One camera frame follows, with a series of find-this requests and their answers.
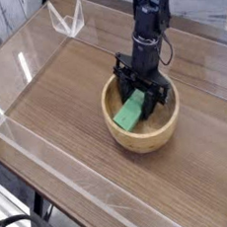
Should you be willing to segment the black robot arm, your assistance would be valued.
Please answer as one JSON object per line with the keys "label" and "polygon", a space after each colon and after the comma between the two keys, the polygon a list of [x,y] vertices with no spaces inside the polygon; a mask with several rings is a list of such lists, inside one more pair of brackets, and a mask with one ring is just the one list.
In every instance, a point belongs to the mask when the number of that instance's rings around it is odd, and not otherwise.
{"label": "black robot arm", "polygon": [[169,0],[132,0],[134,28],[132,54],[115,54],[114,75],[123,103],[138,89],[143,93],[140,119],[146,120],[157,104],[165,105],[171,89],[169,80],[160,73],[159,64],[172,62],[173,49],[167,62],[161,58],[162,42],[172,46],[166,36],[170,26]]}

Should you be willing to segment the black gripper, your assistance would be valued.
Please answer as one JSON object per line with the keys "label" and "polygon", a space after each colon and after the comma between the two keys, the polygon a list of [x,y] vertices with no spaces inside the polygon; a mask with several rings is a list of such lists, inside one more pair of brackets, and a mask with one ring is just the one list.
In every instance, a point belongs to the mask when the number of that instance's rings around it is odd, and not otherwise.
{"label": "black gripper", "polygon": [[141,118],[146,120],[153,113],[157,103],[165,105],[170,91],[169,80],[160,73],[162,62],[161,38],[144,39],[134,36],[132,54],[118,52],[115,55],[113,73],[118,80],[118,89],[123,103],[134,90],[144,93]]}

